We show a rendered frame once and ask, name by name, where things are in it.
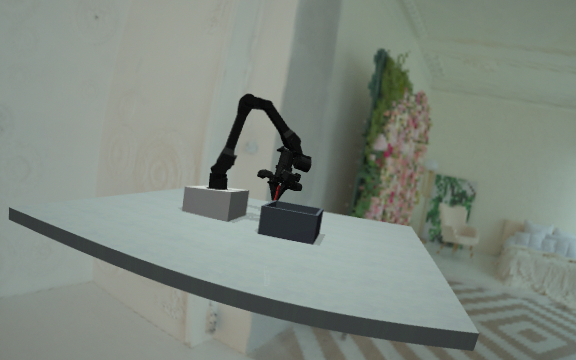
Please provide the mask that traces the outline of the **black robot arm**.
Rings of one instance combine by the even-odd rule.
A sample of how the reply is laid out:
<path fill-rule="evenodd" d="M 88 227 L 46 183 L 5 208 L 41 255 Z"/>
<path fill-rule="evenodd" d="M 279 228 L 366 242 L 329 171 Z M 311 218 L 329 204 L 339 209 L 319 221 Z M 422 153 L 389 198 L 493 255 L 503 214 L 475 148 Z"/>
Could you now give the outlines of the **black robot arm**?
<path fill-rule="evenodd" d="M 241 134 L 246 117 L 252 109 L 263 110 L 279 131 L 281 140 L 284 144 L 277 151 L 281 152 L 279 162 L 288 163 L 294 166 L 295 169 L 303 172 L 308 172 L 311 168 L 311 158 L 303 154 L 301 149 L 301 139 L 294 132 L 291 131 L 278 111 L 274 108 L 270 100 L 254 97 L 252 94 L 245 94 L 239 101 L 238 112 L 235 121 L 232 125 L 230 134 L 228 136 L 226 145 L 220 153 L 217 163 L 211 167 L 212 173 L 209 177 L 209 187 L 207 189 L 228 190 L 227 189 L 227 170 L 235 165 L 235 160 L 238 155 L 234 155 L 234 151 Z M 289 150 L 288 150 L 289 149 Z M 293 184 L 300 181 L 301 175 L 298 173 L 293 174 L 292 169 L 286 170 L 283 166 L 278 173 L 277 177 L 282 177 L 288 182 Z"/>

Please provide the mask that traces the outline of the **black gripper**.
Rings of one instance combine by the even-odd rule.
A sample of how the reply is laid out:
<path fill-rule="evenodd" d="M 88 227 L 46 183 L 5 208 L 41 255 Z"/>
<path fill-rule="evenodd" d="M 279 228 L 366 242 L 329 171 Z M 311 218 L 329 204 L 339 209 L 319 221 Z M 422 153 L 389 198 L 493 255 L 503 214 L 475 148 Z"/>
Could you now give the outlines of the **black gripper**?
<path fill-rule="evenodd" d="M 260 177 L 262 179 L 264 178 L 269 178 L 269 181 L 267 181 L 267 183 L 269 183 L 269 187 L 270 187 L 270 192 L 271 192 L 271 199 L 274 200 L 275 195 L 276 195 L 276 191 L 277 191 L 277 187 L 278 185 L 281 183 L 281 187 L 277 196 L 277 201 L 279 200 L 279 198 L 282 196 L 282 194 L 287 190 L 293 190 L 293 191 L 301 191 L 302 190 L 302 184 L 295 182 L 294 184 L 292 182 L 288 182 L 286 180 L 284 180 L 284 178 L 280 178 L 277 177 L 279 171 L 281 170 L 281 168 L 285 166 L 286 170 L 289 171 L 289 169 L 293 169 L 291 168 L 292 166 L 288 163 L 284 163 L 284 162 L 278 162 L 278 165 L 276 165 L 276 172 L 273 175 L 273 172 L 268 171 L 266 169 L 264 170 L 259 170 L 257 177 Z M 282 182 L 283 181 L 283 182 Z M 279 183 L 278 183 L 279 182 Z"/>

